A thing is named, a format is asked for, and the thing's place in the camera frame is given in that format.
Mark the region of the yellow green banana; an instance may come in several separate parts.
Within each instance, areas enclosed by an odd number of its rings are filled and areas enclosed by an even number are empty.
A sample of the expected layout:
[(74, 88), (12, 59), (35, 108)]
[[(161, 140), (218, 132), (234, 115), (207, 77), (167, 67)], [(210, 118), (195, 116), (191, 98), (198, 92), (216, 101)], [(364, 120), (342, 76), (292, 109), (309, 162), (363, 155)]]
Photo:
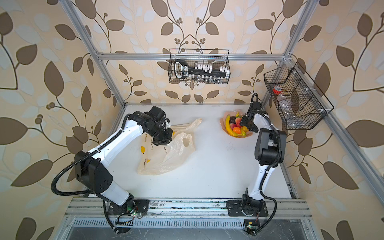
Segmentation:
[(227, 130), (227, 133), (233, 137), (238, 137), (240, 135), (236, 134), (233, 132), (233, 130), (231, 129), (230, 127), (230, 115), (227, 115), (226, 117), (226, 120), (225, 120), (225, 127), (226, 127), (226, 130)]

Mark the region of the banana print plastic bag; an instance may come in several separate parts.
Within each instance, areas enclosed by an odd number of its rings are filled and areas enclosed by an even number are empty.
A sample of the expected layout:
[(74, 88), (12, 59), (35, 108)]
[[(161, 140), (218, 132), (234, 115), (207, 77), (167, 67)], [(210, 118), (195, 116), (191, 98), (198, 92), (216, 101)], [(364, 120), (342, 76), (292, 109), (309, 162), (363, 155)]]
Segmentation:
[(149, 134), (141, 136), (142, 159), (137, 172), (140, 175), (162, 175), (184, 164), (195, 152), (194, 131), (203, 119), (172, 127), (172, 140), (166, 146), (155, 146)]

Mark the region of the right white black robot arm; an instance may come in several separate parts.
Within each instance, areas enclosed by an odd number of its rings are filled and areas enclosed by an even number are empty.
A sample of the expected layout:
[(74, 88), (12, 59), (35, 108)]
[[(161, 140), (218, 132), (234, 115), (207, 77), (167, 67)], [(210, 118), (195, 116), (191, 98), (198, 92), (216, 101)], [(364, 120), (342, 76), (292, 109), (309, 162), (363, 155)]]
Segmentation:
[(264, 189), (283, 158), (283, 144), (281, 133), (273, 125), (266, 111), (262, 110), (260, 102), (250, 103), (250, 107), (243, 117), (242, 123), (251, 132), (257, 133), (255, 146), (255, 159), (258, 162), (258, 169), (255, 178), (246, 189), (248, 199), (265, 200), (268, 199)]

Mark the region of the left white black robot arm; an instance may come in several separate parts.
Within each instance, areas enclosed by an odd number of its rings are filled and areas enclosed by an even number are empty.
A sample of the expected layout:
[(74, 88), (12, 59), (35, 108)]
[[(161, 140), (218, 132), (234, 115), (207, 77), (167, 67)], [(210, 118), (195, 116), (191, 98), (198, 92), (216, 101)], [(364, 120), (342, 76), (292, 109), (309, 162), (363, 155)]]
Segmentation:
[[(118, 206), (125, 205), (133, 196), (114, 181), (108, 168), (122, 150), (143, 134), (150, 135), (156, 146), (166, 146), (172, 141), (171, 122), (161, 108), (154, 106), (148, 112), (125, 115), (114, 134), (89, 152), (78, 152), (75, 161), (54, 177), (52, 192), (58, 196), (94, 194)], [(57, 188), (59, 179), (71, 169), (75, 170), (75, 178), (87, 187), (86, 190), (63, 192)]]

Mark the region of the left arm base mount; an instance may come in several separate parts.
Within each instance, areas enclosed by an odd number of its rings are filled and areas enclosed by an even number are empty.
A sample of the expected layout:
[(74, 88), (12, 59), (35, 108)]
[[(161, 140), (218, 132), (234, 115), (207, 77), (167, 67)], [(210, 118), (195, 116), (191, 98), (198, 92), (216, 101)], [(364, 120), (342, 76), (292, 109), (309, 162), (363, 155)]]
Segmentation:
[(131, 216), (133, 213), (139, 215), (146, 215), (149, 210), (150, 200), (129, 200), (124, 203), (122, 206), (119, 206), (115, 203), (111, 203), (108, 207), (108, 214), (114, 216), (120, 215), (129, 215)]

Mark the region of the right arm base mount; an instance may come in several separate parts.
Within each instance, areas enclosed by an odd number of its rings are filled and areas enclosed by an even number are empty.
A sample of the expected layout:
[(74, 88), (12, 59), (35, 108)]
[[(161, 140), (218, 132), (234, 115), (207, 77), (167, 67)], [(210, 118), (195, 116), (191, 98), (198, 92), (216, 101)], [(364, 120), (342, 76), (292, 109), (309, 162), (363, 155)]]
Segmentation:
[(268, 217), (266, 202), (263, 200), (252, 200), (250, 204), (242, 201), (227, 201), (226, 208), (230, 217)]

